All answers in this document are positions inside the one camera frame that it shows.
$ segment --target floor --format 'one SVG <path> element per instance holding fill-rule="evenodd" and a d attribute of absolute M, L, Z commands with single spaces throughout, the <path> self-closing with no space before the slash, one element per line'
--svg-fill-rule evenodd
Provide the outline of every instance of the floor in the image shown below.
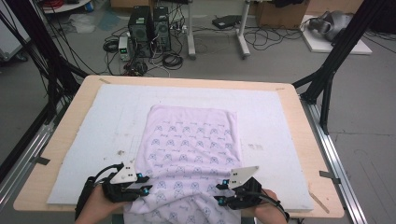
<path fill-rule="evenodd" d="M 85 13 L 77 9 L 71 13 Z M 67 34 L 70 46 L 96 73 L 104 72 L 104 39 L 127 24 L 102 2 L 90 14 L 95 17 L 96 29 L 91 34 Z M 62 13 L 61 22 L 69 14 Z M 196 19 L 197 24 L 210 26 L 212 17 Z M 254 26 L 254 19 L 248 24 Z M 395 41 L 371 37 L 374 41 L 396 50 Z M 396 55 L 368 39 L 362 39 L 373 51 L 370 56 L 349 55 L 338 70 L 332 87 L 329 116 L 330 136 L 346 169 L 349 181 L 358 197 L 368 223 L 395 223 L 396 177 L 392 174 L 396 161 Z M 326 59 L 326 53 L 311 53 L 302 38 L 284 39 L 267 50 L 255 50 L 242 60 L 240 48 L 232 34 L 196 33 L 197 59 L 187 58 L 186 40 L 180 55 L 185 58 L 178 70 L 150 70 L 146 76 L 170 78 L 199 78 L 292 83 L 315 72 Z M 257 41 L 263 43 L 263 37 Z M 81 68 L 90 72 L 79 63 Z M 122 72 L 123 62 L 116 56 L 110 68 L 114 74 Z M 32 61 L 12 61 L 0 67 L 0 162 L 17 144 L 28 126 L 46 103 L 41 78 Z M 12 208 L 20 184 L 0 212 L 4 223 L 71 223 L 70 213 L 24 213 Z M 340 219 L 307 218 L 304 223 L 350 223 Z"/>

